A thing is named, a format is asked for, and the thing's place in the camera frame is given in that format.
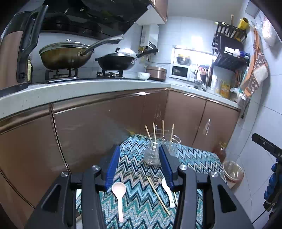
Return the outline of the blue gloved right hand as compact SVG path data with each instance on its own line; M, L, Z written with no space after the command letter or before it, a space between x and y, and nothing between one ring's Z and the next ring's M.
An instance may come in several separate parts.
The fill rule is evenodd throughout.
M273 174L269 178L269 184L264 192L264 199L266 202L271 202L271 200L274 198L274 194L276 191L276 186L278 184L278 174L277 174L277 166L278 163L275 163L271 167L271 171L273 171Z

